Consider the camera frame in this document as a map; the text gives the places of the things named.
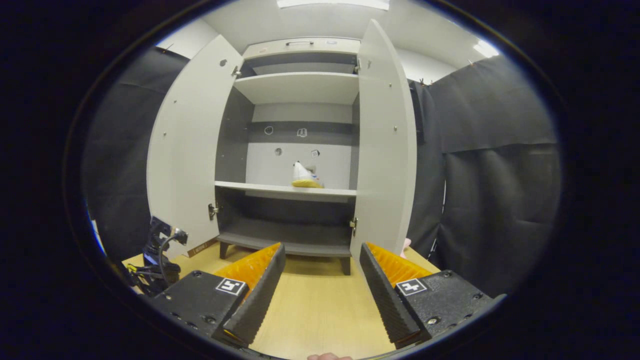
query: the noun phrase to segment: cabinet handle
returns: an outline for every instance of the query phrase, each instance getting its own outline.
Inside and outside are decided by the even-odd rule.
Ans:
[[[290,41],[290,42],[286,43],[286,45],[289,46],[289,44],[293,44],[293,43],[296,43],[296,42],[308,42],[311,45],[314,44],[314,42],[311,41],[311,40],[299,40],[299,41]]]

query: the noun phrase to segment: cabinet door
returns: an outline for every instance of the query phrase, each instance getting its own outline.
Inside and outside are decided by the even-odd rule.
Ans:
[[[147,195],[151,215],[189,234],[186,246],[172,241],[169,258],[217,235],[216,146],[222,114],[241,68],[242,56],[218,35],[184,67],[171,85],[151,133]]]
[[[388,36],[371,20],[358,54],[360,155],[351,255],[365,241],[400,254],[413,206],[415,119],[404,70]]]

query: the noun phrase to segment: sticker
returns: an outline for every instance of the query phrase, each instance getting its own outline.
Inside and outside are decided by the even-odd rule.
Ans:
[[[216,290],[238,296],[243,287],[243,281],[224,278],[219,285],[216,286]]]
[[[411,279],[403,282],[399,282],[396,286],[400,289],[405,296],[417,294],[420,291],[427,290],[427,287],[422,284],[418,279]]]

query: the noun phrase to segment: gray shelf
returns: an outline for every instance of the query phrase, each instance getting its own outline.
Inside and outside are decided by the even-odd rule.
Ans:
[[[281,224],[250,218],[236,218],[221,229],[218,241],[250,249],[263,249],[276,242],[285,245],[287,254],[351,257],[348,227]]]

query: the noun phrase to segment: black fabric backdrop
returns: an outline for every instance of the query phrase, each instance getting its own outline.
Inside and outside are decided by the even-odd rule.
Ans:
[[[189,60],[154,47],[116,80],[97,109],[83,160],[83,188],[109,257],[140,253],[147,240],[147,151],[160,104]]]
[[[553,115],[503,56],[411,87],[425,138],[412,247],[490,296],[510,293],[544,250],[559,201]]]

